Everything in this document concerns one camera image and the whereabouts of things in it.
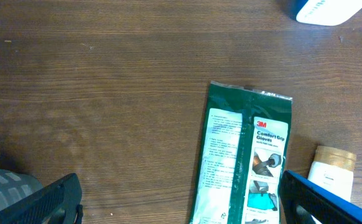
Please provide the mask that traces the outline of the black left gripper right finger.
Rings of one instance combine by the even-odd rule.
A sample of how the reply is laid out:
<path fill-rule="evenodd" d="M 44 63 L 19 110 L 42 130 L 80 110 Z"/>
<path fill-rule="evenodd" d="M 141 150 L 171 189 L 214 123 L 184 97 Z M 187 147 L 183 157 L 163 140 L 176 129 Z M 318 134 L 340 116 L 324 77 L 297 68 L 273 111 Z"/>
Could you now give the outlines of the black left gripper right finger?
<path fill-rule="evenodd" d="M 287 170 L 283 173 L 279 196 L 287 223 L 359 223 L 362 208 Z"/>

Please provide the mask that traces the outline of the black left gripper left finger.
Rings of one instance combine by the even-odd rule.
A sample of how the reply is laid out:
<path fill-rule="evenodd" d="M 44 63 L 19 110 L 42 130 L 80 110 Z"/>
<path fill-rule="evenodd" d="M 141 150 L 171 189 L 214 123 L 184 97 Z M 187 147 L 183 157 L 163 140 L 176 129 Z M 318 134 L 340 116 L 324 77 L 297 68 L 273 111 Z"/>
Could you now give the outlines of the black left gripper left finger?
<path fill-rule="evenodd" d="M 0 211 L 0 223 L 81 223 L 83 205 L 78 176 L 67 174 Z"/>

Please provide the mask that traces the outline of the white tube gold cap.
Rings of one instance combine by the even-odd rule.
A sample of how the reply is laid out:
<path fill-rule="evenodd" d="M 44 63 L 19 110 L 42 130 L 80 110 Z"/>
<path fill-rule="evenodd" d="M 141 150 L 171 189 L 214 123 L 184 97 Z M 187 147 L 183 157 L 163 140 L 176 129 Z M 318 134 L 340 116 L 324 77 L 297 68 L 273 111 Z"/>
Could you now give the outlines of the white tube gold cap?
<path fill-rule="evenodd" d="M 351 202 L 356 154 L 328 146 L 318 146 L 308 180 Z"/>

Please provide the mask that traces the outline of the green glove package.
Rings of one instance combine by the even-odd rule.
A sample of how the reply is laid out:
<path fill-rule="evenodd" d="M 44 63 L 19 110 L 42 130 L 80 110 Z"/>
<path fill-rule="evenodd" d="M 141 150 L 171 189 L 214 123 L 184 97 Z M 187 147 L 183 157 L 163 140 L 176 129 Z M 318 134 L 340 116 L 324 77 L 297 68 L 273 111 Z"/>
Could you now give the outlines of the green glove package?
<path fill-rule="evenodd" d="M 292 98 L 211 82 L 190 223 L 280 223 Z"/>

